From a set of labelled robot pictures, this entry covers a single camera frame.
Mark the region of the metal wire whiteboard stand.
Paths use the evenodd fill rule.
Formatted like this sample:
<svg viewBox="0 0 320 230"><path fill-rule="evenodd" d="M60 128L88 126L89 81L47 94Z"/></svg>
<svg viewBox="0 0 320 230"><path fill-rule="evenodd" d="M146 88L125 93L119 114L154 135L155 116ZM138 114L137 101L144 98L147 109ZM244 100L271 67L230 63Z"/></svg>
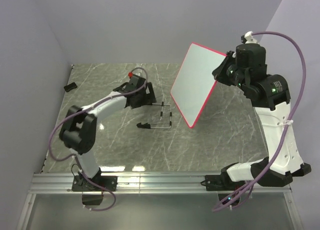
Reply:
<svg viewBox="0 0 320 230"><path fill-rule="evenodd" d="M173 124L173 112L172 105L167 103L165 97L163 96L159 103L152 103L151 107L158 107L159 110L159 120L155 123L150 124L150 129L152 130L169 130L172 128Z"/></svg>

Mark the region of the pink framed whiteboard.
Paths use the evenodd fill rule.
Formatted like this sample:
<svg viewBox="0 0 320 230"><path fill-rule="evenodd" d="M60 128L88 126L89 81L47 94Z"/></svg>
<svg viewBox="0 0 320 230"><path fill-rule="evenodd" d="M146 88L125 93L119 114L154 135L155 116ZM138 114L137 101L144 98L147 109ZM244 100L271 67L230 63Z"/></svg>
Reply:
<svg viewBox="0 0 320 230"><path fill-rule="evenodd" d="M170 95L189 128L196 125L216 86L212 72L226 54L191 43L170 90Z"/></svg>

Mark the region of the yellow bone-shaped eraser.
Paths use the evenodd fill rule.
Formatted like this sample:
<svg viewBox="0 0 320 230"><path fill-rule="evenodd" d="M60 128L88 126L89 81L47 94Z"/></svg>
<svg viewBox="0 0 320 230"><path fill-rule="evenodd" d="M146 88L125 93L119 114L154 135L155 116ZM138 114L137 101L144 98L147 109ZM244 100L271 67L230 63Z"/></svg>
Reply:
<svg viewBox="0 0 320 230"><path fill-rule="evenodd" d="M64 88L65 92L69 92L73 89L76 89L77 87L78 87L77 84L75 82L72 82L68 85L65 85L63 88Z"/></svg>

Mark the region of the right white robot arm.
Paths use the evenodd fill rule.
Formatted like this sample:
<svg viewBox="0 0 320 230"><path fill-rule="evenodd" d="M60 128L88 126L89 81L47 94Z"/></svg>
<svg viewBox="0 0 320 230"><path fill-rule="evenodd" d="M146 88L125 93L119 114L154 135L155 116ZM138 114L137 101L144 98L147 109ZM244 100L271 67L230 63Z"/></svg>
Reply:
<svg viewBox="0 0 320 230"><path fill-rule="evenodd" d="M311 166L302 160L295 140L288 83L281 75L267 73L265 48L254 43L238 45L234 52L227 52L212 74L219 83L241 89L250 100L268 150L264 159L224 167L219 181L222 187L231 190L260 173L260 186L283 187L294 177L310 173Z"/></svg>

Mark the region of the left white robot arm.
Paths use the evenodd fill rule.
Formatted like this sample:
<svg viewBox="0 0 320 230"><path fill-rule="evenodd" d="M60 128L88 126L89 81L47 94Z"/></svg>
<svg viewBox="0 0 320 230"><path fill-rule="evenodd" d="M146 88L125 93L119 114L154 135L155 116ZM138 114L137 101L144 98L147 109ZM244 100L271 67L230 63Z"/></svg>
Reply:
<svg viewBox="0 0 320 230"><path fill-rule="evenodd" d="M79 166L79 178L88 190L95 191L112 182L102 177L101 168L92 151L100 122L126 107L135 109L155 102L152 83L130 73L129 81L116 87L106 97L87 106L69 108L59 138L74 154Z"/></svg>

